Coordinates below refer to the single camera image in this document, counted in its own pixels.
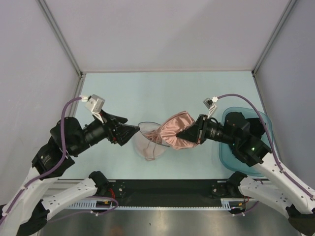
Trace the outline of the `pink satin bra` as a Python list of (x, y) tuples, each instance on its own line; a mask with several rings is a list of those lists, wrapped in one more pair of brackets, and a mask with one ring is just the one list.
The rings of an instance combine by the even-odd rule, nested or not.
[(158, 136), (175, 150), (194, 148), (196, 143), (178, 138), (177, 134), (189, 128), (195, 120), (187, 111), (181, 111), (168, 118), (157, 129)]
[(144, 136), (148, 139), (148, 145), (143, 149), (146, 161), (153, 161), (164, 154), (166, 147), (157, 131), (146, 132)]

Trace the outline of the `white mesh laundry bag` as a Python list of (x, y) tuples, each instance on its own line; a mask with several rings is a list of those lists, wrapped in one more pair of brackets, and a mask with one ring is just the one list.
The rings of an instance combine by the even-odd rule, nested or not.
[(156, 160), (169, 148), (159, 135), (161, 125), (155, 122), (140, 122), (138, 126), (140, 130), (132, 138), (135, 151), (146, 161)]

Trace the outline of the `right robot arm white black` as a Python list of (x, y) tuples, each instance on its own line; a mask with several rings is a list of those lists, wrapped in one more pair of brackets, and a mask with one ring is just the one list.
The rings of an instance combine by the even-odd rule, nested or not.
[(229, 113), (223, 124), (200, 115), (176, 136), (196, 144), (207, 139), (228, 144), (239, 161), (257, 170), (276, 187), (272, 189), (236, 171), (226, 183), (228, 194), (254, 198), (281, 213), (301, 234), (313, 236), (315, 191), (279, 163), (275, 151), (261, 140), (263, 127), (258, 118), (244, 118), (239, 112)]

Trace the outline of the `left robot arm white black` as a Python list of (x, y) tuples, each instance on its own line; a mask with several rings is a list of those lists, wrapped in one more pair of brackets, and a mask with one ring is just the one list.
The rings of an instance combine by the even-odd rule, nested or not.
[(0, 207), (0, 234), (30, 236), (72, 203), (86, 197), (106, 195), (109, 181), (101, 171), (93, 171), (76, 186), (44, 197), (51, 185), (74, 165), (74, 157), (104, 139), (123, 146), (139, 130), (138, 126), (128, 125), (127, 118), (104, 111), (85, 127), (81, 127), (75, 117), (62, 117), (50, 130), (48, 143), (32, 160), (20, 190), (9, 203)]

